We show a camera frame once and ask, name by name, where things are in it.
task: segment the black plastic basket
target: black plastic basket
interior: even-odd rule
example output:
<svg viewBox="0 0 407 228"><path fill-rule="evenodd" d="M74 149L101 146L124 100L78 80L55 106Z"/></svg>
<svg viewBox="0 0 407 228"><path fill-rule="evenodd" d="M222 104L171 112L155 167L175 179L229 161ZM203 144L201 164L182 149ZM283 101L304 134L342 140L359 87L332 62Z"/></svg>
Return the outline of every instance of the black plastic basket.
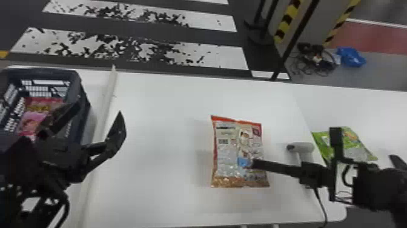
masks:
<svg viewBox="0 0 407 228"><path fill-rule="evenodd" d="M73 70L51 68L5 69L0 72L0 129L14 132L25 111L27 97L62 98L81 103L81 111L56 135L80 143L90 103Z"/></svg>

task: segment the barcode scanner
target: barcode scanner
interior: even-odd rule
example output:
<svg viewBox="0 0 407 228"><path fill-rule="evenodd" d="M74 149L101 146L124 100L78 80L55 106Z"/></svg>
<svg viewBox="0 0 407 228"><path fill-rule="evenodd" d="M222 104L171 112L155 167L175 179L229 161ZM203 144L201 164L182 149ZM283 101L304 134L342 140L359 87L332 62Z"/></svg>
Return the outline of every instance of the barcode scanner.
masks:
<svg viewBox="0 0 407 228"><path fill-rule="evenodd" d="M301 161L308 163L314 162L312 152L314 151L314 144L311 142L293 142L287 145L287 150L300 155Z"/></svg>

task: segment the yellow black warning stripe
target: yellow black warning stripe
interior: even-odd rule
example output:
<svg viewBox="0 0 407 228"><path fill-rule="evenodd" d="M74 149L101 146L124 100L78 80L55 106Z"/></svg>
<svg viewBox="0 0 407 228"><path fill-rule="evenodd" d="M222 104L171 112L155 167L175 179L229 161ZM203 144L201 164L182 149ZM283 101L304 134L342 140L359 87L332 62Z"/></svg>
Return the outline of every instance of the yellow black warning stripe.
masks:
<svg viewBox="0 0 407 228"><path fill-rule="evenodd" d="M7 57L7 55L8 55L8 51L0 50L0 59L4 59L5 57Z"/></svg>
<svg viewBox="0 0 407 228"><path fill-rule="evenodd" d="M325 47L327 47L331 43L331 41L332 41L332 39L334 39L336 33L338 33L338 31L342 27L343 23L345 23L346 19L351 15L353 9L360 1L361 0L351 0L351 2L349 3L348 7L345 10L345 12L336 21L335 27L330 31L330 33L328 34L328 37L325 39L325 42L323 43L323 45Z"/></svg>
<svg viewBox="0 0 407 228"><path fill-rule="evenodd" d="M290 29L292 21L296 18L298 14L298 9L300 8L301 3L303 1L304 0L291 0L291 2L288 4L288 7L285 10L279 28L277 29L276 34L274 35L274 41L276 43L281 43L283 41L284 36Z"/></svg>

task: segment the red floor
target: red floor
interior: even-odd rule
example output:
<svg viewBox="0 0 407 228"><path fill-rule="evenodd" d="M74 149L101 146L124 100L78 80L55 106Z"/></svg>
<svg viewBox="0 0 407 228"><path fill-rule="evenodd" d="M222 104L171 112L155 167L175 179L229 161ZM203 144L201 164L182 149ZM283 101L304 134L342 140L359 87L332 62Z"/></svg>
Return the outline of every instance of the red floor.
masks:
<svg viewBox="0 0 407 228"><path fill-rule="evenodd" d="M345 22L329 48L407 55L407 29Z"/></svg>

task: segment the floor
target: floor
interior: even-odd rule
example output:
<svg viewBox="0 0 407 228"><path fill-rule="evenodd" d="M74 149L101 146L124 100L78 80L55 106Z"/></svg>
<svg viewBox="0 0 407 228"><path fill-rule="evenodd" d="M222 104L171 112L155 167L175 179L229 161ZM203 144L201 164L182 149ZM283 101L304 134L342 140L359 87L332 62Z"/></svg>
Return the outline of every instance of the floor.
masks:
<svg viewBox="0 0 407 228"><path fill-rule="evenodd" d="M10 61L233 78L271 76L274 46L247 37L258 1L15 0L1 7Z"/></svg>
<svg viewBox="0 0 407 228"><path fill-rule="evenodd" d="M329 47L345 46L363 52L407 55L406 13L406 1L361 1Z"/></svg>
<svg viewBox="0 0 407 228"><path fill-rule="evenodd" d="M407 91L406 55L373 52L360 54L366 59L366 65L359 68L340 65L326 77L317 74L290 75L293 82L299 84ZM289 72L292 62L292 59L286 62Z"/></svg>

